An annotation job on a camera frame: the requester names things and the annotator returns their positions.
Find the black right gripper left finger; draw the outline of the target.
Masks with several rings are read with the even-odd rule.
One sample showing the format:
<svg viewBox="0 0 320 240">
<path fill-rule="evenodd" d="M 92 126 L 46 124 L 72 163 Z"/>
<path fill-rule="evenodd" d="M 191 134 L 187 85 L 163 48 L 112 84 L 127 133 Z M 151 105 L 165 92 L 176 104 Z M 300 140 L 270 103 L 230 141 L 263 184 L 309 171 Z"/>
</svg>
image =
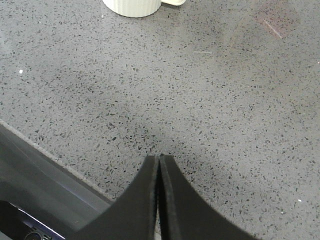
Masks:
<svg viewBox="0 0 320 240">
<path fill-rule="evenodd" d="M 125 192 L 101 215 L 72 235 L 73 240 L 153 240 L 158 206 L 158 167 L 147 156 Z"/>
</svg>

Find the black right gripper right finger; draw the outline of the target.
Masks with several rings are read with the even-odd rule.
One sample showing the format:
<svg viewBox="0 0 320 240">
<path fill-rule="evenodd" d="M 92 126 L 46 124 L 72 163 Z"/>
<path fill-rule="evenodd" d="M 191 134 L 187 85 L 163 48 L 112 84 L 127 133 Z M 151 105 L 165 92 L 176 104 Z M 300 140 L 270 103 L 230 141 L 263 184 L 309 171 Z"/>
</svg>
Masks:
<svg viewBox="0 0 320 240">
<path fill-rule="evenodd" d="M 159 157 L 158 206 L 164 240 L 252 240 L 208 205 L 170 155 Z"/>
</svg>

